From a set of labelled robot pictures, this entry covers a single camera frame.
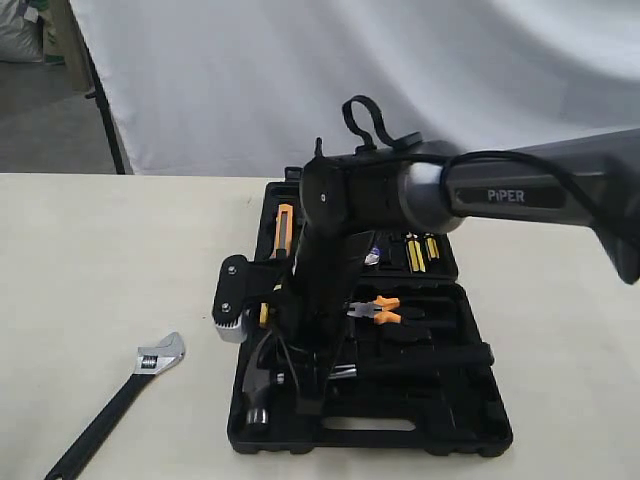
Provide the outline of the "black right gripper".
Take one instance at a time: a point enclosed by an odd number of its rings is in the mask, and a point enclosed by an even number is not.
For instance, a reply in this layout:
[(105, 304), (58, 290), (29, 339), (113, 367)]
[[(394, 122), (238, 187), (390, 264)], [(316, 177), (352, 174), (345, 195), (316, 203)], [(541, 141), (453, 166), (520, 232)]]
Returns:
[(303, 226), (287, 287), (295, 314), (285, 327), (272, 323), (285, 361), (284, 383), (291, 385), (295, 413), (319, 416), (325, 403), (329, 374), (342, 356), (336, 349), (343, 337), (345, 307), (364, 269), (375, 232), (366, 230), (330, 237)]

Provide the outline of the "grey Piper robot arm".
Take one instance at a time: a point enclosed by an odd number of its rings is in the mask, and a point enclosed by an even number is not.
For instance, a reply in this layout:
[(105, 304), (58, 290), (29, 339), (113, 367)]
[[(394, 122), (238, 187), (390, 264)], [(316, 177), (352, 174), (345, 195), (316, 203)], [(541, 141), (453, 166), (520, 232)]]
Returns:
[(447, 234), (471, 217), (585, 227), (623, 282), (639, 279), (634, 129), (508, 150), (316, 153), (299, 198), (304, 225), (277, 328), (293, 346), (330, 358), (380, 230)]

